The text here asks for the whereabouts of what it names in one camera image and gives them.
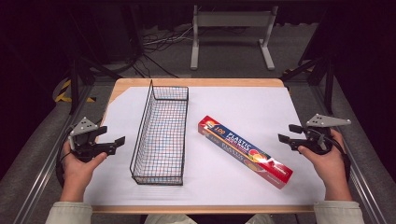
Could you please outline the person's left hand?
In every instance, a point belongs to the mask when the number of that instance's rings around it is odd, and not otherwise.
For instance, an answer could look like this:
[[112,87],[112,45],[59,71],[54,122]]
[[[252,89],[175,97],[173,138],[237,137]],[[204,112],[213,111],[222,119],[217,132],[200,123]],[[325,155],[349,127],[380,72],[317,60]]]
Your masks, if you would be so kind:
[[82,162],[71,153],[68,141],[64,143],[63,159],[64,187],[61,202],[82,203],[85,189],[92,180],[94,170],[106,159],[105,152],[100,153],[89,162]]

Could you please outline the white metal stand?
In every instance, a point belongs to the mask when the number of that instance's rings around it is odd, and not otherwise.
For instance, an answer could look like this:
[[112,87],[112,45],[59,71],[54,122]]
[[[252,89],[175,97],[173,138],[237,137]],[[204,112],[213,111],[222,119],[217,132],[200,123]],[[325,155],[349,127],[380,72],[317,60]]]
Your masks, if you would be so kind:
[[191,47],[191,70],[197,70],[199,64],[199,28],[200,27],[263,27],[264,34],[258,43],[267,69],[273,71],[275,64],[268,49],[278,6],[264,11],[200,11],[194,6],[192,17],[193,40]]

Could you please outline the red blue plastic wrap box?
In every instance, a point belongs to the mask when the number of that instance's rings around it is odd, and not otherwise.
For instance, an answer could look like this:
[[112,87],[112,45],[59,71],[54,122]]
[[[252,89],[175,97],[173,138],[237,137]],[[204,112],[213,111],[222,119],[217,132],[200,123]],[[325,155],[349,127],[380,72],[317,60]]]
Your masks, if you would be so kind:
[[288,184],[293,174],[288,166],[218,121],[205,116],[198,123],[198,132],[276,188]]

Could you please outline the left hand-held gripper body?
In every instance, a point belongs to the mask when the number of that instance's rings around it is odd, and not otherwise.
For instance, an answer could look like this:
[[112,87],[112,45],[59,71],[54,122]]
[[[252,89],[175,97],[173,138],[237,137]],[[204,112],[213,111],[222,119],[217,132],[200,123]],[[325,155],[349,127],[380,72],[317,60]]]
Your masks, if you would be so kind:
[[88,162],[99,155],[99,145],[91,138],[91,133],[99,126],[84,117],[71,131],[68,136],[72,153],[83,162]]

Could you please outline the black metal stand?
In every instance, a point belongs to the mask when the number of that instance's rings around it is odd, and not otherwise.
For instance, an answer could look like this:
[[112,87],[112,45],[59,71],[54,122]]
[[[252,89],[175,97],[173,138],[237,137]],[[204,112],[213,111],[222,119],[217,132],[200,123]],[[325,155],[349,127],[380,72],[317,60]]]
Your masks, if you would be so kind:
[[281,76],[283,82],[292,79],[303,73],[305,70],[312,68],[312,72],[307,78],[307,83],[310,86],[317,86],[322,79],[325,79],[324,88],[324,106],[329,114],[332,115],[332,88],[334,81],[332,58],[324,56],[310,60],[298,66],[289,72],[285,72]]
[[111,77],[115,80],[120,79],[120,75],[105,68],[99,63],[95,63],[86,57],[76,57],[70,63],[70,80],[71,80],[71,99],[72,105],[70,115],[74,114],[80,105],[81,98],[79,96],[78,81],[81,79],[85,85],[91,86],[94,83],[94,74],[91,68],[98,70],[105,76]]

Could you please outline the aluminium rail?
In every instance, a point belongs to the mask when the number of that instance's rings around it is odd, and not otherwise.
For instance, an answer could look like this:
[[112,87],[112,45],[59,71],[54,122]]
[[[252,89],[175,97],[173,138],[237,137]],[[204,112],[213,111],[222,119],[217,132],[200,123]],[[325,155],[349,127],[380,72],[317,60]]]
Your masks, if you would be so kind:
[[40,166],[35,176],[35,181],[31,185],[29,193],[24,198],[23,204],[12,224],[28,223],[28,220],[33,214],[35,207],[45,190],[45,187],[49,183],[52,174],[55,172],[58,153],[62,149],[62,145],[67,138],[67,131],[73,124],[77,123],[81,108],[84,106],[84,103],[88,99],[91,91],[92,86],[81,86],[78,95],[77,107],[74,108],[73,105],[70,105],[70,109],[65,114],[65,120],[54,121],[55,124],[60,124],[61,129],[59,131],[53,132],[56,137],[55,140],[52,142],[47,140],[47,143],[49,143],[49,151],[45,154],[45,160]]
[[332,86],[332,105],[325,105],[325,87],[322,84],[310,86],[315,97],[315,104],[320,107],[319,114],[350,119],[352,124],[339,127],[345,139],[346,148],[351,159],[352,193],[362,202],[363,216],[367,224],[391,224],[388,218],[388,203],[382,204],[383,196],[387,195],[388,187],[382,191],[382,182],[392,181],[388,171],[378,158],[373,145],[356,117],[353,109],[337,82]]

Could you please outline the yellow black hazard tape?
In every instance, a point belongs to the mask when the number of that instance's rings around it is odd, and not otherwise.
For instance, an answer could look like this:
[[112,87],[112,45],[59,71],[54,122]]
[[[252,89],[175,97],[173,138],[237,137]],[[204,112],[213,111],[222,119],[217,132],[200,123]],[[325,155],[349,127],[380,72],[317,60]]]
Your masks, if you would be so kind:
[[58,95],[55,97],[54,101],[55,102],[67,102],[67,103],[71,103],[72,102],[72,98],[71,97],[66,97],[66,91],[67,89],[71,86],[71,80],[68,78],[64,84],[62,85],[60,92],[58,93]]

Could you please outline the white paper sheet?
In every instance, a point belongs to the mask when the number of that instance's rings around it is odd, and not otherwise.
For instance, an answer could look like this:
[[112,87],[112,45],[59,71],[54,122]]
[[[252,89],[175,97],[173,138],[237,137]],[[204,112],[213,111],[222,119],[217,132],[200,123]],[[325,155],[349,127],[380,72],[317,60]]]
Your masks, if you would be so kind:
[[[101,141],[125,144],[96,168],[86,188],[92,205],[311,205],[324,186],[304,156],[279,142],[298,123],[288,91],[271,87],[191,87],[187,114],[185,172],[180,186],[144,186],[132,179],[130,162],[148,90],[131,87],[106,110]],[[293,174],[278,189],[198,132],[209,116],[287,165]]]

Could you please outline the black wire basket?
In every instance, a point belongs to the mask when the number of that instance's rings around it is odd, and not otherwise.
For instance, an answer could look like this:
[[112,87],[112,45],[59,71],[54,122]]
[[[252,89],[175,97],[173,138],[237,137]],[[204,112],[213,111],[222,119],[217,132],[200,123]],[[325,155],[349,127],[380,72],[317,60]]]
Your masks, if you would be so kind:
[[188,107],[188,87],[150,81],[130,164],[138,185],[183,185]]

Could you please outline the person's right hand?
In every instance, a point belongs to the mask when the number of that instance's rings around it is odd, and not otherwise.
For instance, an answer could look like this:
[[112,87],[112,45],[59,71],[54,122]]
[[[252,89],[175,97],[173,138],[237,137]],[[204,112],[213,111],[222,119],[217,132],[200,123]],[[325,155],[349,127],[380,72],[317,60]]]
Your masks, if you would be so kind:
[[342,153],[336,147],[325,155],[318,155],[304,146],[299,146],[298,151],[313,163],[318,176],[322,179],[326,201],[353,200],[347,183]]

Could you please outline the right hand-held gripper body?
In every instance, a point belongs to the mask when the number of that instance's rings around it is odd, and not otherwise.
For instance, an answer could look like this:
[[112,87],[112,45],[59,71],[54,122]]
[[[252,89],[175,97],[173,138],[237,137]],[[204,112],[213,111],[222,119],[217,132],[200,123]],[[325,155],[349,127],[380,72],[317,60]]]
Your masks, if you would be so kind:
[[306,124],[307,147],[318,155],[329,153],[333,147],[336,147],[341,153],[344,150],[341,145],[332,138],[331,127],[350,125],[350,119],[339,119],[329,116],[316,114]]

